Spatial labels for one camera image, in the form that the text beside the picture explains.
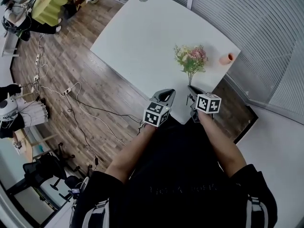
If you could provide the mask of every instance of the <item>wooden floor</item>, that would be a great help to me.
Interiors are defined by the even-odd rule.
[[[41,85],[63,93],[76,82],[80,82],[80,101],[119,114],[132,114],[141,119],[147,98],[90,51],[101,31],[121,7],[122,4],[114,0],[89,3],[74,17],[63,21],[59,34],[45,35],[40,44],[44,46],[49,71],[47,76],[41,79]],[[29,42],[21,41],[18,45],[20,57],[14,59],[12,66],[13,76],[18,84],[26,85],[37,74],[35,60],[38,53],[38,36],[39,34],[32,33]],[[40,77],[46,71],[47,66],[41,68]],[[75,85],[72,95],[76,96],[79,89],[80,85]],[[235,139],[248,125],[248,121],[253,119],[253,115],[237,99],[237,95],[228,88],[225,81],[219,84],[215,92],[223,98],[223,110],[221,109],[221,114],[216,118],[217,123],[231,139]],[[37,95],[31,96],[26,100],[34,100],[36,97]],[[88,164],[94,168],[94,154],[77,127],[73,113],[68,111],[70,106],[67,99],[44,88],[41,89],[41,97],[46,98],[51,111],[49,122],[37,126],[41,135],[57,133],[56,139],[48,141],[51,148],[55,149],[59,142],[63,142],[64,151],[76,156],[73,159],[75,165],[79,165],[84,171]],[[87,141],[99,159],[96,169],[104,171],[124,145],[116,140],[103,122],[82,112],[78,103],[70,96],[68,100],[87,136]],[[112,115],[86,106],[83,108],[105,121],[124,143],[128,143],[137,134],[139,124],[129,117]]]

